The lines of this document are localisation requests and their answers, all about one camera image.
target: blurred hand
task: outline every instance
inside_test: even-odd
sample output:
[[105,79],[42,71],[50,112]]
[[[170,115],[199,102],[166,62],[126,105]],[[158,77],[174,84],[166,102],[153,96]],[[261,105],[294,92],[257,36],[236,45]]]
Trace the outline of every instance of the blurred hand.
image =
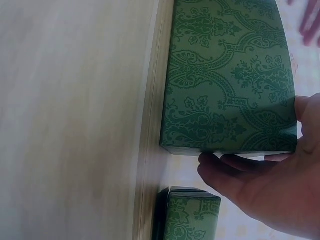
[[[320,11],[319,9],[316,9],[317,3],[320,3],[320,0],[308,0],[308,5],[304,13],[304,17],[301,23],[300,27],[300,33],[303,35],[303,43],[306,46],[309,46],[312,42],[312,40],[315,38],[318,30],[320,29]],[[291,5],[294,2],[294,0],[288,0],[288,4]],[[317,11],[316,18],[314,22],[312,23],[311,27],[307,29],[308,21],[310,20],[310,17],[312,16],[313,12]],[[320,47],[320,38],[317,42],[318,46]]]
[[320,93],[296,97],[303,137],[283,161],[199,157],[204,182],[250,217],[288,234],[320,239]]

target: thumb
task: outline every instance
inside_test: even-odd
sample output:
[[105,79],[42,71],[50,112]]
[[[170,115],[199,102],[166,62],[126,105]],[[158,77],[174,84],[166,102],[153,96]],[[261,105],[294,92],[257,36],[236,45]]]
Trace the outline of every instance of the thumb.
[[223,163],[213,154],[201,154],[198,173],[203,181],[236,205],[238,195],[253,176]]
[[296,96],[294,102],[296,119],[301,122],[302,116],[305,113],[307,105],[310,101],[310,97],[307,96]]

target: green damask pattern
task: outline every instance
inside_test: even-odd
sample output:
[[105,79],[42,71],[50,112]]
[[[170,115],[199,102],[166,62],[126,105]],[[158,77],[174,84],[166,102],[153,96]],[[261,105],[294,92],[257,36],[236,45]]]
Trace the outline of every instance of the green damask pattern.
[[163,147],[173,154],[293,152],[294,101],[275,0],[175,1]]
[[189,193],[169,197],[164,240],[214,240],[221,199],[216,196],[189,196]]

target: wooden surface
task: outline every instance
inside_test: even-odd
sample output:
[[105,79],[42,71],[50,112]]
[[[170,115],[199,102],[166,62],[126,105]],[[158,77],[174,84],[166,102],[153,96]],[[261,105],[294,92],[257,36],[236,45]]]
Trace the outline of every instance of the wooden surface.
[[148,239],[167,155],[158,5],[0,0],[1,239]]

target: paisley pattern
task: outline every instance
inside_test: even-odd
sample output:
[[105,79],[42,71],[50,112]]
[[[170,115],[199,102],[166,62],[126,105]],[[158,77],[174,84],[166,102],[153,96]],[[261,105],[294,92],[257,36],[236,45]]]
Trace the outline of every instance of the paisley pattern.
[[295,150],[288,46],[276,3],[264,3],[176,0],[161,131],[171,153]]
[[164,240],[214,239],[220,204],[219,197],[170,197]]

